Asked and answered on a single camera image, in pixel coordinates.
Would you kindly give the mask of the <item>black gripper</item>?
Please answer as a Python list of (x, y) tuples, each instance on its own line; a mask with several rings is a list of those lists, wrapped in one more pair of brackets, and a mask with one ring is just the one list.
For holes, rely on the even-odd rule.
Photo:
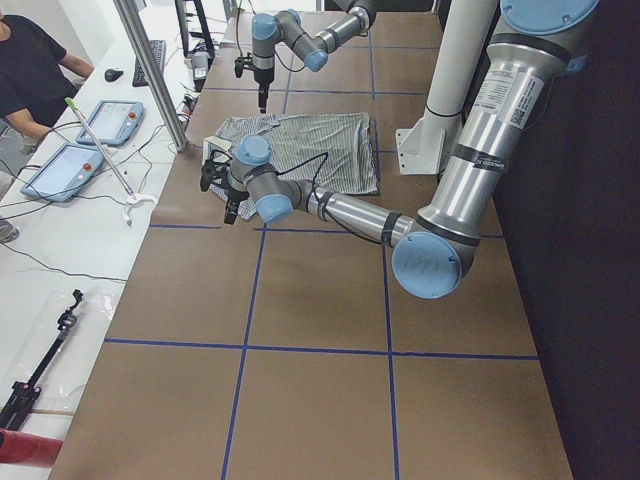
[(254, 80), (258, 83), (258, 108), (261, 114), (267, 113), (268, 90), (274, 81), (274, 69), (255, 69)]
[(233, 225), (238, 217), (238, 210), (241, 203), (248, 199), (248, 192), (244, 184), (238, 182), (230, 172), (222, 175), (220, 187), (225, 191), (227, 196), (223, 222), (227, 225)]

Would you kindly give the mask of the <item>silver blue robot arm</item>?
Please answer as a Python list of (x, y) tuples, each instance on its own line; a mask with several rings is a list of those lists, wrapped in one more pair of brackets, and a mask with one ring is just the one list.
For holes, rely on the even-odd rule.
[(544, 87), (578, 69), (593, 1), (451, 3), (422, 118), (396, 133), (401, 171), (437, 174), (431, 202), (414, 217), (289, 180), (264, 137), (243, 137), (225, 162), (202, 168), (203, 188), (227, 196), (225, 220), (251, 200), (267, 223), (297, 210), (393, 248), (392, 269), (409, 293), (436, 299), (469, 271), (479, 223)]
[(377, 5), (374, 1), (339, 1), (341, 19), (312, 36), (306, 32), (297, 11), (288, 9), (275, 15), (260, 13), (251, 22), (252, 48), (235, 60), (235, 74), (253, 72), (258, 83), (258, 108), (267, 110), (269, 87), (275, 78), (276, 45), (283, 42), (313, 72), (327, 63), (329, 55), (351, 38), (363, 35), (373, 26)]

